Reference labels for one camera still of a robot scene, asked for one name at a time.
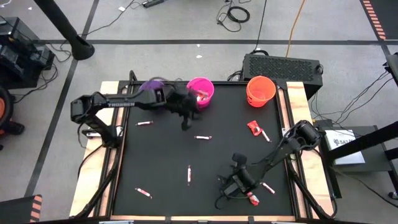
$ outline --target pink bucket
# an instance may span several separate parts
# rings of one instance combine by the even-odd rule
[[[187,88],[207,93],[208,95],[207,99],[197,102],[199,109],[206,108],[210,104],[211,97],[214,94],[214,85],[208,78],[205,77],[194,78],[193,80],[188,82]]]

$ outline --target black tabletop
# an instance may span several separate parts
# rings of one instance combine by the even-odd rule
[[[253,136],[247,123],[256,120],[272,139]],[[154,121],[149,126],[135,126]],[[234,152],[256,162],[274,150],[281,139],[280,118],[276,99],[262,108],[246,101],[245,85],[215,85],[211,105],[201,113],[201,120],[182,131],[182,118],[169,111],[130,110],[113,215],[213,216],[213,215],[293,215],[289,183],[284,163],[270,170],[265,188],[254,191],[260,204],[245,200],[220,201],[217,174],[228,175]],[[194,136],[212,136],[209,141]],[[187,168],[192,168],[192,182],[187,185]],[[259,176],[261,167],[249,170]],[[141,188],[153,199],[135,191]]]

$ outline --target vented black box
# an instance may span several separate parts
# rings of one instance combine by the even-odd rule
[[[286,82],[303,82],[309,100],[323,85],[322,70],[318,60],[246,54],[241,80],[263,75],[282,88]]]

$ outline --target gray floor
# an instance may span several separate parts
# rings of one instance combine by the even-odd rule
[[[92,2],[57,1],[78,32],[86,24]],[[263,2],[258,0],[244,5],[251,13],[251,20],[243,24],[242,31],[238,33],[230,33],[215,22],[216,13],[223,5],[222,0],[172,0],[150,9],[127,9],[111,27],[90,34],[88,39],[255,40]],[[128,3],[128,0],[100,0],[90,30],[111,22],[119,14],[118,7]],[[287,40],[299,6],[300,1],[268,0],[261,39]],[[31,0],[13,0],[10,5],[0,8],[0,14],[19,16],[41,39],[62,39]],[[235,24],[226,25],[235,28]],[[308,0],[298,20],[294,39],[377,40],[359,0]],[[259,47],[275,56],[284,56],[287,48],[286,45]],[[69,118],[71,100],[98,90],[103,81],[128,79],[131,69],[140,80],[154,76],[184,80],[206,76],[212,80],[225,80],[241,68],[244,54],[253,48],[252,44],[95,45],[94,56],[78,62],[34,191],[43,195],[41,219],[67,218],[72,204],[83,149],[77,143],[77,125]],[[389,45],[389,50],[397,52],[398,46]],[[317,59],[323,64],[324,86],[318,92],[318,109],[322,113],[342,110],[383,72],[382,64],[385,62],[382,48],[378,45],[293,45],[289,56]],[[21,136],[1,139],[4,150],[0,152],[0,201],[24,196],[71,61],[56,63],[58,78],[46,90],[37,91],[16,105],[14,119],[25,124],[26,131]],[[370,98],[382,83],[378,82],[368,95],[358,101],[358,105]],[[13,93],[26,91],[16,90]],[[396,121],[398,102],[393,96],[397,94],[396,85],[389,82],[369,104],[352,113],[343,124],[376,124],[383,127]],[[397,141],[387,143],[387,148],[396,146]],[[392,190],[386,173],[356,176],[382,195]],[[337,218],[352,222],[396,223],[398,213],[394,207],[355,181],[345,177],[338,180],[343,198],[338,199]]]

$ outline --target orange striped tape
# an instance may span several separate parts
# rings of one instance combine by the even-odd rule
[[[368,12],[369,17],[371,18],[373,26],[376,29],[377,35],[379,36],[380,39],[385,40],[386,34],[384,33],[384,30],[380,25],[379,19],[377,18],[376,13],[374,12],[371,2],[368,0],[362,0],[362,2],[363,5],[365,6],[366,11]]]
[[[30,222],[40,221],[40,211],[42,209],[43,198],[41,195],[35,195],[32,203],[32,211],[30,213]]]

